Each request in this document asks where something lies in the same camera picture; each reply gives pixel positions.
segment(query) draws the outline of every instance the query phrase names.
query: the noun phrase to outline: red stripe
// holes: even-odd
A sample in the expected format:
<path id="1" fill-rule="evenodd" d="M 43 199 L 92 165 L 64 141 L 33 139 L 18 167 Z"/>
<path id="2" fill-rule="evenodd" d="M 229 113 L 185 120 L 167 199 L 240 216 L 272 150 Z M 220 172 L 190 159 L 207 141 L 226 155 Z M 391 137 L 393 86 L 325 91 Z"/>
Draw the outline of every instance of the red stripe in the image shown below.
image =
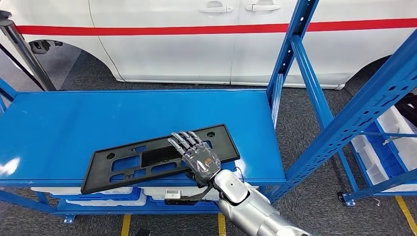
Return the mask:
<path id="1" fill-rule="evenodd" d="M 280 33 L 288 24 L 240 26 L 192 26 L 153 28 L 93 28 L 60 26 L 18 26 L 22 34 L 39 35 L 172 35 L 172 34 L 224 34 L 224 33 Z M 375 30 L 417 27 L 417 18 L 365 21 L 339 21 L 310 23 L 308 31 Z"/>

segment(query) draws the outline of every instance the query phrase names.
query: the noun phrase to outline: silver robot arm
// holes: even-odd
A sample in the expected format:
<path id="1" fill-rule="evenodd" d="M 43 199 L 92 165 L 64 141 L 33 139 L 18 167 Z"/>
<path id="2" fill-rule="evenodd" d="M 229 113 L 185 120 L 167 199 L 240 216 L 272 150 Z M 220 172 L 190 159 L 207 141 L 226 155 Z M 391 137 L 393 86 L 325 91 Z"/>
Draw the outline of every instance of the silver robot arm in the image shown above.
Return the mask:
<path id="1" fill-rule="evenodd" d="M 229 170 L 220 169 L 220 159 L 194 132 L 172 133 L 168 141 L 182 155 L 199 185 L 212 183 L 219 191 L 222 214 L 249 236 L 312 236 L 279 215 L 269 200 Z"/>

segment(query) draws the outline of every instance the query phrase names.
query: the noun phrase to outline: car door handle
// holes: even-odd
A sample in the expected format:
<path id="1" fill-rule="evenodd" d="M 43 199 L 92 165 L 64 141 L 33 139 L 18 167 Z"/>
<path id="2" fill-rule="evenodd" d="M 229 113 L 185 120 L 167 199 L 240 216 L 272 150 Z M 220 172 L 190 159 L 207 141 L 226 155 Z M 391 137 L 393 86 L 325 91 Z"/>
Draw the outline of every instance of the car door handle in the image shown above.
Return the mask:
<path id="1" fill-rule="evenodd" d="M 247 11 L 273 11 L 273 10 L 278 10 L 280 9 L 281 6 L 280 5 L 256 5 L 256 4 L 251 4 L 251 5 L 247 5 L 245 7 L 245 9 Z"/>
<path id="2" fill-rule="evenodd" d="M 231 6 L 220 6 L 220 7 L 201 7 L 198 9 L 200 12 L 205 13 L 226 13 L 233 11 Z"/>

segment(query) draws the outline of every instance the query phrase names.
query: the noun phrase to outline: robot finger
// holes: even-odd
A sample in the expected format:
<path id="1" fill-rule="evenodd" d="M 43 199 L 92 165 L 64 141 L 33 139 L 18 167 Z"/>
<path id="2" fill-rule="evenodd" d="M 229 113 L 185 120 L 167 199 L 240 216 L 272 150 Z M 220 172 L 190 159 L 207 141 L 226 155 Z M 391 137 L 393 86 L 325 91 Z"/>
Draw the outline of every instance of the robot finger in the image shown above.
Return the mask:
<path id="1" fill-rule="evenodd" d="M 191 136 L 197 140 L 197 143 L 202 143 L 203 141 L 201 141 L 200 137 L 198 137 L 193 131 L 189 131 L 189 134 L 191 134 Z"/>
<path id="2" fill-rule="evenodd" d="M 184 155 L 184 153 L 185 153 L 185 151 L 184 151 L 184 149 L 182 149 L 182 147 L 179 145 L 179 144 L 177 144 L 173 139 L 171 139 L 171 138 L 169 138 L 168 139 L 168 142 L 170 143 L 170 144 L 172 144 L 172 146 L 174 146 L 175 147 L 175 149 L 181 154 L 181 155 Z"/>
<path id="3" fill-rule="evenodd" d="M 182 134 L 187 139 L 187 141 L 191 143 L 191 145 L 196 144 L 195 140 L 189 134 L 185 133 L 184 131 L 180 131 L 179 133 Z"/>
<path id="4" fill-rule="evenodd" d="M 178 139 L 178 141 L 182 144 L 182 146 L 185 149 L 188 150 L 190 148 L 190 144 L 188 144 L 188 142 L 185 139 L 183 139 L 181 135 L 177 134 L 176 132 L 172 132 L 171 135 Z"/>

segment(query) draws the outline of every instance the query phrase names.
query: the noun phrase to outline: blue shelving rack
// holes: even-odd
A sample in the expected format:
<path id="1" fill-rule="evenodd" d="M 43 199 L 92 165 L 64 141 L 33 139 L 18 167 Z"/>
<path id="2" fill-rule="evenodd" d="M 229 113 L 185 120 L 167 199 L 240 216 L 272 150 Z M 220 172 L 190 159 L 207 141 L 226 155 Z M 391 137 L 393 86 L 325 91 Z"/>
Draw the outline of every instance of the blue shelving rack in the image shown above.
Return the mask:
<path id="1" fill-rule="evenodd" d="M 260 187 L 272 202 L 339 153 L 349 180 L 354 180 L 341 148 L 376 118 L 417 86 L 417 30 L 388 59 L 369 82 L 336 116 L 308 60 L 302 39 L 318 0 L 298 0 L 278 59 L 266 89 L 46 91 L 17 92 L 0 79 L 0 93 L 11 102 L 0 102 L 0 164 L 14 161 L 16 168 L 0 175 L 1 186 L 79 187 L 94 150 L 225 123 L 241 154 L 239 166 L 245 180 Z M 299 159 L 284 172 L 275 136 L 281 90 L 297 60 L 322 132 Z M 200 101 L 216 103 L 211 110 L 193 111 L 184 117 L 178 104 L 198 107 Z M 167 115 L 182 117 L 167 119 Z M 416 179 L 417 170 L 343 196 L 347 205 Z M 266 186 L 272 185 L 270 191 Z M 143 186 L 195 186 L 184 174 L 137 184 Z M 51 206 L 43 193 L 38 201 L 0 191 L 0 200 L 66 217 L 76 214 L 185 214 L 217 213 L 215 206 L 79 206 L 61 200 Z"/>

